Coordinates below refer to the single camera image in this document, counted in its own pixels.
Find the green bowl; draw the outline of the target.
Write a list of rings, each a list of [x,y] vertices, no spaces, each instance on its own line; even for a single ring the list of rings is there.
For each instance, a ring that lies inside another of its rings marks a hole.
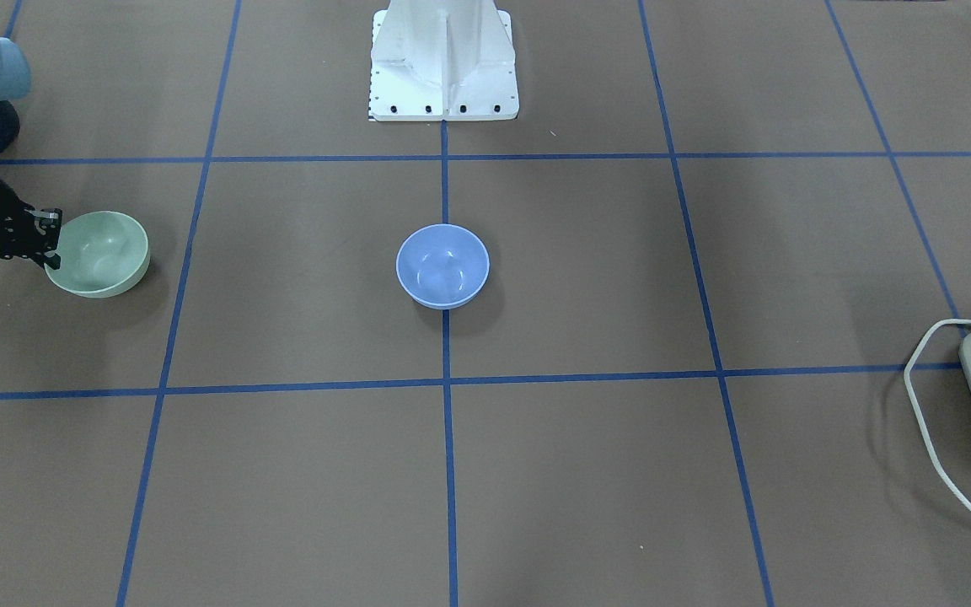
[[[151,245],[146,229],[130,215],[86,212],[64,223],[54,254],[58,268],[44,266],[51,283],[83,298],[110,298],[146,276]]]

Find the blue bowl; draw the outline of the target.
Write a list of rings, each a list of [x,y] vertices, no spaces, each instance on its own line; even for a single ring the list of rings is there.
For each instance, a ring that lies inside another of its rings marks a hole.
[[[451,310],[485,287],[491,257],[477,234],[458,224],[428,224],[409,235],[394,258],[394,273],[420,306]]]

